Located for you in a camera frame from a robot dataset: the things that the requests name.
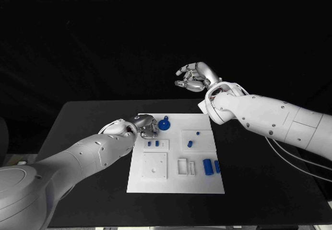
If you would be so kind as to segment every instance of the blue object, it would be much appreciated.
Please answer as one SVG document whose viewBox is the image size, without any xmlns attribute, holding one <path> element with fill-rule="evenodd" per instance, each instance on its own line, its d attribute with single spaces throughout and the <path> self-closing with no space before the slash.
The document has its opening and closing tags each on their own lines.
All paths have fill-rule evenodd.
<svg viewBox="0 0 332 230">
<path fill-rule="evenodd" d="M 205 169 L 205 175 L 207 176 L 214 175 L 211 160 L 210 159 L 203 160 L 203 164 L 204 164 L 204 169 Z"/>
<path fill-rule="evenodd" d="M 216 161 L 216 172 L 220 173 L 220 164 L 218 164 L 218 161 Z"/>
<path fill-rule="evenodd" d="M 168 116 L 165 116 L 164 120 L 159 121 L 158 127 L 161 130 L 168 130 L 171 127 L 171 122 L 168 121 Z"/>
</svg>

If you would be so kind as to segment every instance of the blue block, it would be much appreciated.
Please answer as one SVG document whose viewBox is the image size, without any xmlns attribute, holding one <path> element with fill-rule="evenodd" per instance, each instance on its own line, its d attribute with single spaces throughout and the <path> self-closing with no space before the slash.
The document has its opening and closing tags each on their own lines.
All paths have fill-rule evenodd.
<svg viewBox="0 0 332 230">
<path fill-rule="evenodd" d="M 218 164 L 218 161 L 216 161 L 216 172 L 220 173 L 220 164 Z"/>
<path fill-rule="evenodd" d="M 211 160 L 210 159 L 203 160 L 203 164 L 204 164 L 205 175 L 207 176 L 214 175 Z"/>
</svg>

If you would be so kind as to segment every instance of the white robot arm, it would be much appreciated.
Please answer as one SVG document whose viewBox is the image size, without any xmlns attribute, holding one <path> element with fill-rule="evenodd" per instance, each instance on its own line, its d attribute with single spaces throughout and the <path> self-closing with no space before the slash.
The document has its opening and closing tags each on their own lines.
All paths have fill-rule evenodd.
<svg viewBox="0 0 332 230">
<path fill-rule="evenodd" d="M 184 66 L 175 84 L 201 92 L 208 89 L 200 108 L 220 125 L 239 119 L 252 132 L 279 140 L 332 161 L 332 116 L 278 99 L 249 94 L 237 83 L 218 78 L 204 62 Z"/>
<path fill-rule="evenodd" d="M 133 149 L 138 134 L 156 137 L 158 122 L 139 115 L 109 124 L 99 134 L 31 165 L 0 168 L 0 229 L 44 230 L 74 185 L 104 170 Z"/>
</svg>

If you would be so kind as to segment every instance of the black table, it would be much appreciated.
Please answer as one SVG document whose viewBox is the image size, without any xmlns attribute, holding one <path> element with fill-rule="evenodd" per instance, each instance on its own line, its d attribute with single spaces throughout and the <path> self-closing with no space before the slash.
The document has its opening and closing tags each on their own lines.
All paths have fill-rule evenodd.
<svg viewBox="0 0 332 230">
<path fill-rule="evenodd" d="M 67 103 L 37 160 L 99 133 L 114 120 L 138 113 L 201 113 L 200 102 Z M 332 224 L 332 209 L 314 178 L 280 159 L 265 137 L 237 120 L 221 126 L 211 123 L 224 195 L 127 193 L 129 154 L 77 184 L 58 204 L 50 227 Z"/>
</svg>

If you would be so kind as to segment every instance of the robotic hand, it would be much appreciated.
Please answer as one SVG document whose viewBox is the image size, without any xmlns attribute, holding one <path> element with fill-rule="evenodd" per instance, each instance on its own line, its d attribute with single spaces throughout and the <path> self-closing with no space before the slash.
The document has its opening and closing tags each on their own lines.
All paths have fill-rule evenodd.
<svg viewBox="0 0 332 230">
<path fill-rule="evenodd" d="M 0 168 L 0 229 L 44 230 L 74 185 L 133 149 L 138 135 L 155 138 L 156 119 L 138 115 L 110 123 L 99 134 L 31 165 Z"/>
<path fill-rule="evenodd" d="M 175 84 L 201 92 L 200 108 L 220 125 L 237 119 L 244 128 L 332 160 L 332 116 L 314 112 L 278 99 L 249 94 L 237 83 L 218 78 L 204 62 L 184 66 L 184 81 Z"/>
</svg>

